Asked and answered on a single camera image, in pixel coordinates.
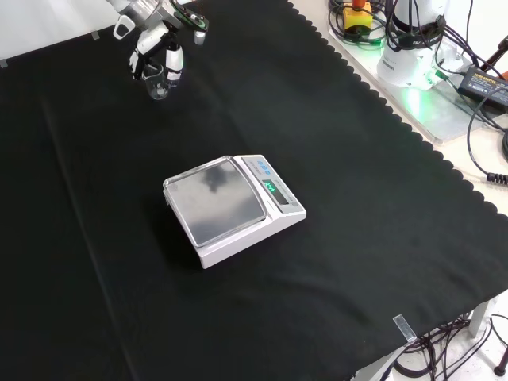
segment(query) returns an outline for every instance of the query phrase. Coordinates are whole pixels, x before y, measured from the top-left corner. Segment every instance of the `black tablecloth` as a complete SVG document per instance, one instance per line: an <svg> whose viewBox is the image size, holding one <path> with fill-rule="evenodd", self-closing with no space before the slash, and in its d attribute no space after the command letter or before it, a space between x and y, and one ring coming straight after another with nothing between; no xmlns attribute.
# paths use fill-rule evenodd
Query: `black tablecloth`
<svg viewBox="0 0 508 381"><path fill-rule="evenodd" d="M12 60L1 73L24 87L12 106L10 92L2 98L11 113L2 133L24 137L2 142L2 201L34 224L6 231L25 237L16 274L28 267L39 279L55 252L77 261L87 250L133 378L146 380L343 379L404 344L394 316L424 333L508 287L506 218L291 6L214 0L201 8L206 44L183 33L187 68L162 102L123 70L132 41L110 30ZM41 162L52 147L30 142L49 144L48 133L75 218L54 157L44 167L51 176L17 161L21 149ZM162 182L237 154L265 155L308 216L203 271ZM11 189L16 178L26 184ZM47 197L27 201L38 187ZM58 241L63 248L37 239L61 236L55 220L74 229ZM92 275L71 280L84 287ZM24 285L10 289L23 303L47 291L31 278L12 282ZM102 303L98 286L89 288L90 303ZM75 302L69 308L89 310ZM42 332L37 317L15 322L31 324Z"/></svg>

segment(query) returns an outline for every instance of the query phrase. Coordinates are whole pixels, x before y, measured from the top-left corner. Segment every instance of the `scale display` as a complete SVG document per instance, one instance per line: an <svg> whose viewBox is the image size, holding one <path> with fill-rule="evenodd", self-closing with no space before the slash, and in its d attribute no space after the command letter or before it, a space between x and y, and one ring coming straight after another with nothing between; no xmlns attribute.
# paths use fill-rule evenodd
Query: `scale display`
<svg viewBox="0 0 508 381"><path fill-rule="evenodd" d="M284 198L283 194L280 193L280 190L275 186L273 181L263 180L263 184L280 205L288 205L289 204L289 202Z"/></svg>

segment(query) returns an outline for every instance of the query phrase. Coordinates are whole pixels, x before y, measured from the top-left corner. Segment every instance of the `floor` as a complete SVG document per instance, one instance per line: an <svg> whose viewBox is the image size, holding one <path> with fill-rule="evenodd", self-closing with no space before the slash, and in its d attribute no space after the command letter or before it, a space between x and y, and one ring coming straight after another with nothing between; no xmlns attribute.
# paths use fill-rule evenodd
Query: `floor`
<svg viewBox="0 0 508 381"><path fill-rule="evenodd" d="M488 315L501 314L508 316L508 291L498 296L495 304L487 311ZM505 341L508 341L508 321L502 318L494 317L494 325L499 334ZM489 329L490 323L488 319L483 323L477 338L473 339L467 330L460 332L448 347L448 364L452 364L458 360L475 342L477 342L485 329ZM491 381L504 380L508 381L508 374L504 377L498 377L494 374L493 369L498 365L505 352L504 344L492 333L485 345L449 379L451 381ZM400 358L400 363L405 368L423 369L426 366L425 358L421 353L404 355ZM437 373L441 372L442 367L437 369ZM392 371L389 381L407 381L408 378L400 375L396 371ZM429 376L421 377L419 380L430 380ZM444 380L441 375L438 381Z"/></svg>

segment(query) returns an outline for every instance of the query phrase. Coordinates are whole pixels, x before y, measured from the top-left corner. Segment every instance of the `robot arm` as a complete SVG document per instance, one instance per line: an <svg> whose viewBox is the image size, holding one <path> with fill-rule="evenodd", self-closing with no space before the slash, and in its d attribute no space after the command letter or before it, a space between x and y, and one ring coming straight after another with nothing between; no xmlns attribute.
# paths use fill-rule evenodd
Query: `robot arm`
<svg viewBox="0 0 508 381"><path fill-rule="evenodd" d="M144 67L160 50L166 50L167 78L176 86L183 69L183 50L176 40L182 27L194 30L194 42L203 44L208 21L176 0L106 0L120 14L114 36L121 40L135 28L142 30L129 67L140 79Z"/></svg>

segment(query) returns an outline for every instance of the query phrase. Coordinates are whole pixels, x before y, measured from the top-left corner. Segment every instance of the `white scale body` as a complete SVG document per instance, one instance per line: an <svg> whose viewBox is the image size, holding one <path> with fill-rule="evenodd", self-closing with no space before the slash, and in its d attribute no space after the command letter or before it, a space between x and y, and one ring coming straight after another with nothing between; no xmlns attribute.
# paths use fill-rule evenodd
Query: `white scale body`
<svg viewBox="0 0 508 381"><path fill-rule="evenodd" d="M164 196L208 268L305 219L260 155L224 156L164 181Z"/></svg>

